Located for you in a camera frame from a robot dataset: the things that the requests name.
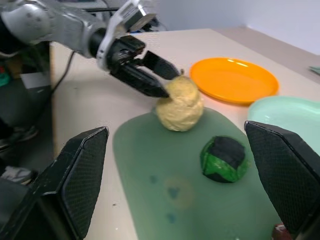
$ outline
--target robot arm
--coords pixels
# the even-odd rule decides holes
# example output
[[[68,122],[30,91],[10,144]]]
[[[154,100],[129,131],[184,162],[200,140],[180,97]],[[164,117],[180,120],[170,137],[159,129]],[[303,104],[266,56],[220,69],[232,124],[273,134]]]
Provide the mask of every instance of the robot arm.
[[[159,81],[144,72],[151,69],[165,79],[179,75],[166,60],[147,52],[145,44],[128,35],[155,17],[148,0],[129,0],[110,19],[108,26],[82,9],[56,0],[14,0],[0,3],[0,56],[11,57],[22,48],[40,42],[58,42],[147,96],[168,97]]]

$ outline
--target black and green ball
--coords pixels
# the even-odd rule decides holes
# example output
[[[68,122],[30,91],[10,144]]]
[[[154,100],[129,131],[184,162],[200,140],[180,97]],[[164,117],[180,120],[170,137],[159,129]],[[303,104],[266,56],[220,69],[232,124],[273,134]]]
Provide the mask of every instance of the black and green ball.
[[[228,136],[215,136],[203,148],[202,173],[220,183],[235,183],[247,172],[248,159],[245,147]]]

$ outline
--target green cutting board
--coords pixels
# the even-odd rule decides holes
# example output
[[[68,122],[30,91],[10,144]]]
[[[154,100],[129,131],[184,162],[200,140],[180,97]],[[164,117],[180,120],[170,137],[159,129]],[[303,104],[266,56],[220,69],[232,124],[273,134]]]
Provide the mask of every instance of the green cutting board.
[[[200,152],[220,135],[246,148],[250,168],[239,182],[202,175]],[[165,129],[152,112],[133,118],[115,133],[113,151],[139,240],[270,240],[281,223],[246,135],[212,109],[187,132]]]

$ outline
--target black cable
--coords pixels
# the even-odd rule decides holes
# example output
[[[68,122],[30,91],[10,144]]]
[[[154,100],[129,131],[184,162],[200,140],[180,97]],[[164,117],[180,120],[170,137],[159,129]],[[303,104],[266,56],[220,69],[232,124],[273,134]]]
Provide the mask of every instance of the black cable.
[[[69,70],[70,70],[70,67],[71,67],[71,63],[72,63],[72,60],[75,56],[75,51],[72,51],[70,56],[69,56],[69,59],[68,59],[68,62],[66,64],[66,67],[65,67],[65,70],[64,70],[64,73],[63,75],[61,76],[61,78],[59,79],[59,81],[57,82],[57,84],[51,89],[50,91],[50,94],[49,96],[47,97],[47,99],[45,100],[44,104],[40,107],[37,115],[35,116],[34,118],[34,121],[33,123],[31,124],[30,128],[36,124],[36,122],[40,119],[40,117],[42,116],[42,114],[45,112],[46,110],[46,107],[49,103],[51,103],[51,99],[52,99],[52,96],[55,94],[55,91],[57,90],[57,88],[59,87],[59,85],[63,82],[63,80],[66,78]]]
[[[162,26],[162,27],[164,27],[164,29],[166,30],[166,31],[168,31],[168,28],[166,27],[166,25],[164,25],[162,22],[160,22],[159,21],[159,24]]]
[[[57,84],[54,86],[54,88],[51,90],[50,92],[50,96],[49,96],[49,99],[48,100],[51,100],[51,97],[52,95],[55,93],[55,91],[57,90],[57,88],[59,87],[59,85],[62,83],[62,81],[65,79],[65,77],[67,76],[69,70],[70,70],[70,67],[71,67],[71,63],[72,63],[72,59],[74,58],[75,56],[75,51],[72,51],[70,56],[69,56],[69,59],[68,59],[68,62],[66,64],[66,67],[65,67],[65,70],[64,70],[64,73],[63,75],[61,76],[61,78],[59,79],[59,81],[57,82]]]
[[[107,2],[107,0],[102,0],[102,2],[104,2],[104,4],[106,5],[106,7],[109,9],[109,3]],[[109,11],[109,15],[110,15],[110,18],[113,16],[113,13],[112,11]]]
[[[85,9],[88,13],[99,13],[99,12],[116,12],[119,10],[118,7],[108,7],[108,8],[90,8]]]

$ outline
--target yellow dough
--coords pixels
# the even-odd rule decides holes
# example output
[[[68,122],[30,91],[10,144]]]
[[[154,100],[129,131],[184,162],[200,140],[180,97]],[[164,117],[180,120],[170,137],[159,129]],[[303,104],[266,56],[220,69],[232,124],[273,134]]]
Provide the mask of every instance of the yellow dough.
[[[204,112],[197,86],[186,76],[178,76],[165,86],[170,97],[160,98],[156,113],[160,122],[172,131],[188,131]]]

